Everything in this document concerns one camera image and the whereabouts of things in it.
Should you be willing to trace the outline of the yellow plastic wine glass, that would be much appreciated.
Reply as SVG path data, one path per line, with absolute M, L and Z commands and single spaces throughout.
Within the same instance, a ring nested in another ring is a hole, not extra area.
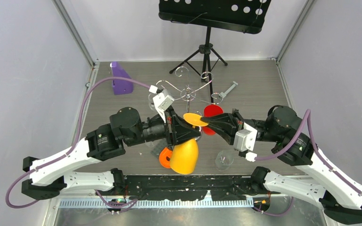
M 198 129 L 208 125 L 208 123 L 201 120 L 202 116 L 197 113 L 185 113 L 183 118 L 187 123 L 192 125 L 193 129 Z M 191 138 L 188 141 L 180 145 L 176 145 L 173 148 L 169 166 L 174 172 L 178 174 L 191 174 L 194 172 L 197 165 L 198 155 L 199 148 L 197 141 L 195 138 Z

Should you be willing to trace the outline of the chrome wine glass rack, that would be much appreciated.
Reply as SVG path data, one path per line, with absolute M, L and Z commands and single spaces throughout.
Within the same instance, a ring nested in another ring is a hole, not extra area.
M 175 70 L 175 76 L 177 77 L 184 77 L 187 79 L 187 82 L 185 85 L 182 85 L 180 87 L 177 87 L 173 84 L 171 84 L 169 81 L 166 80 L 160 80 L 156 83 L 156 85 L 161 89 L 166 89 L 170 93 L 170 95 L 174 98 L 175 101 L 182 100 L 186 103 L 186 112 L 189 113 L 190 111 L 190 103 L 194 100 L 198 100 L 204 103 L 207 103 L 209 105 L 219 105 L 225 98 L 223 93 L 214 92 L 210 95 L 210 97 L 213 98 L 213 100 L 205 101 L 202 98 L 197 96 L 197 93 L 200 90 L 203 90 L 205 87 L 209 87 L 209 85 L 212 85 L 213 78 L 209 78 L 210 75 L 213 75 L 211 72 L 203 72 L 199 76 L 201 79 L 208 79 L 204 85 L 201 85 L 199 88 L 194 88 L 190 85 L 189 78 L 190 78 L 190 72 L 189 69 L 185 66 L 179 66 Z

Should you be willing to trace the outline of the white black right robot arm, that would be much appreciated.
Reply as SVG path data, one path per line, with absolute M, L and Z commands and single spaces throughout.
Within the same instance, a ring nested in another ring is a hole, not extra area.
M 292 108 L 275 105 L 264 121 L 245 119 L 237 109 L 201 120 L 247 161 L 277 158 L 313 179 L 305 183 L 258 166 L 249 180 L 255 193 L 286 194 L 318 207 L 341 224 L 362 224 L 362 184 L 324 155 L 311 132 L 302 132 L 304 126 L 311 126 L 310 111 L 300 118 Z

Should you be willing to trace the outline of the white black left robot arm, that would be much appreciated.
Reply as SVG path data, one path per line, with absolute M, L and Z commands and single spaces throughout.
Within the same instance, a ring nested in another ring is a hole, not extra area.
M 101 194 L 124 194 L 126 182 L 119 169 L 102 173 L 81 173 L 79 168 L 125 154 L 128 146 L 165 140 L 169 148 L 199 137 L 200 128 L 187 123 L 173 108 L 164 117 L 142 121 L 132 107 L 120 109 L 109 123 L 89 132 L 74 146 L 44 159 L 26 157 L 23 169 L 30 174 L 22 182 L 22 194 L 47 200 L 70 191 L 98 190 Z

